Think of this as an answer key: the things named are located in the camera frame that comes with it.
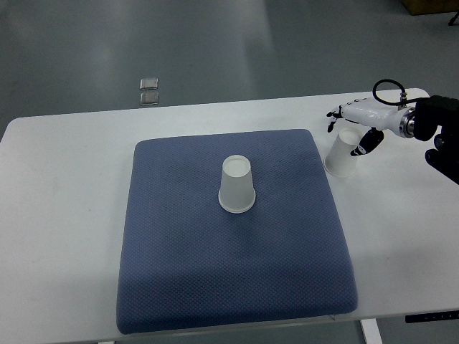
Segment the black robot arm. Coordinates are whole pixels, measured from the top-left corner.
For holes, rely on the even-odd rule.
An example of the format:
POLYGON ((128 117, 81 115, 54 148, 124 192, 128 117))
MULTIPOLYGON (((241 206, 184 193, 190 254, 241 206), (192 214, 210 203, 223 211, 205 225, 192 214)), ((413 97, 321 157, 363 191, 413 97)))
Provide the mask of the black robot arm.
POLYGON ((433 142, 426 162, 451 181, 458 182, 458 100, 433 95, 417 101, 414 137, 433 142))

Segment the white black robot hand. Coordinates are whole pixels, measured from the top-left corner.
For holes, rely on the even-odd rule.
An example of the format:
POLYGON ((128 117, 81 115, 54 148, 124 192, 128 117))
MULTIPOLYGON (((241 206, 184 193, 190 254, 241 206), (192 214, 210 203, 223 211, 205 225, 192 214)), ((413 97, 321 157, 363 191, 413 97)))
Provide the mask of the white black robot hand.
POLYGON ((390 130, 401 138, 414 137, 415 109, 402 105, 387 105, 374 98, 356 99, 339 105, 326 115, 330 119, 327 131, 333 131, 335 123, 344 119, 369 127, 351 156, 371 153, 383 140, 384 131, 390 130))

